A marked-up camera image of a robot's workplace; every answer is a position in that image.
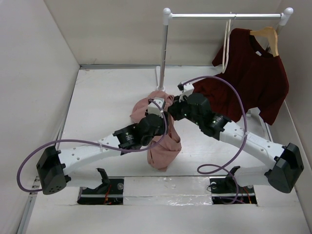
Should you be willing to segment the cream plastic hanger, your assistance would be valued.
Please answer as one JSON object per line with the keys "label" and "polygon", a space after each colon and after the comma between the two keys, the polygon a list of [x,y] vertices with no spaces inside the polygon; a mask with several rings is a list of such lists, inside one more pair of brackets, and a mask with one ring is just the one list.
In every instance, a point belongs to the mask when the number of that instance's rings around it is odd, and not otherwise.
{"label": "cream plastic hanger", "polygon": [[223,52],[222,52],[222,73],[225,73],[228,62],[229,62],[229,48],[230,48],[230,34],[231,34],[231,25],[232,20],[229,19],[226,22],[225,27],[225,35],[224,35],[224,42],[223,42]]}

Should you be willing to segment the pink t shirt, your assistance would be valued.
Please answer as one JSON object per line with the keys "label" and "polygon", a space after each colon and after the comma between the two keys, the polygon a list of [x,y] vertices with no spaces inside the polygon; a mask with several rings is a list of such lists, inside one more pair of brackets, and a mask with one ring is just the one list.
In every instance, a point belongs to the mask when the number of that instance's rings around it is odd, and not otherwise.
{"label": "pink t shirt", "polygon": [[[163,98],[165,100],[164,110],[166,111],[174,101],[174,96],[165,93],[164,91],[153,91],[146,98],[138,101],[132,110],[130,119],[134,123],[138,123],[145,117],[145,111],[148,106],[148,100],[152,98]],[[174,128],[174,119],[169,117],[169,130],[164,139],[155,147],[148,150],[147,161],[151,167],[162,172],[167,171],[168,166],[174,161],[180,153],[181,139]]]}

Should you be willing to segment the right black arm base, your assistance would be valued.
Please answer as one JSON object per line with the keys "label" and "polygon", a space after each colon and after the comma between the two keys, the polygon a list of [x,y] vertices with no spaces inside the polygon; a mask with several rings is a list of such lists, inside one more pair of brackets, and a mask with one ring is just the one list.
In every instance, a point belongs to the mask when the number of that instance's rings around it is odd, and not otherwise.
{"label": "right black arm base", "polygon": [[254,204],[257,205],[253,187],[236,186],[231,175],[210,176],[207,191],[211,192],[213,205]]}

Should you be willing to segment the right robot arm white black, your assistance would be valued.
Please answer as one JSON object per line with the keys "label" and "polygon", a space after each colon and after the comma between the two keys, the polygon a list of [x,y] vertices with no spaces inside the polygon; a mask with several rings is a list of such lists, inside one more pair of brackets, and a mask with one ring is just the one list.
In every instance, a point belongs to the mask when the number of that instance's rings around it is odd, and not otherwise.
{"label": "right robot arm white black", "polygon": [[174,120],[187,119],[196,124],[201,132],[216,140],[239,148],[263,163],[262,166],[244,168],[234,166],[225,179],[231,192],[251,185],[270,185],[289,194],[304,170],[299,148],[267,141],[253,133],[246,133],[228,117],[215,113],[202,94],[194,93],[185,100],[175,97],[168,112]]}

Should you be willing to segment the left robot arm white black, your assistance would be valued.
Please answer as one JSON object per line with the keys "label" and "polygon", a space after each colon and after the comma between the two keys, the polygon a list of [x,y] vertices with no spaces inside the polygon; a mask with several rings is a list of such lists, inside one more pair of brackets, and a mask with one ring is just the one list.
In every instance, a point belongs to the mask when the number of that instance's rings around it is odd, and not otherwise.
{"label": "left robot arm white black", "polygon": [[155,136],[164,137],[168,132],[168,114],[148,112],[139,122],[115,131],[99,142],[79,140],[81,146],[57,150],[48,145],[36,165],[42,192],[55,194],[74,179],[73,172],[80,167],[101,159],[149,150]]}

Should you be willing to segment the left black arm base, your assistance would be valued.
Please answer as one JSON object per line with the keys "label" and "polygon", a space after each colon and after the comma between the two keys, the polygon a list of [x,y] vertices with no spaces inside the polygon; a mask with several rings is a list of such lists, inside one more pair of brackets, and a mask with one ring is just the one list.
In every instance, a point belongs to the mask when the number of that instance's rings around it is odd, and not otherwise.
{"label": "left black arm base", "polygon": [[108,177],[106,171],[97,168],[101,183],[94,189],[80,187],[79,205],[123,205],[124,177]]}

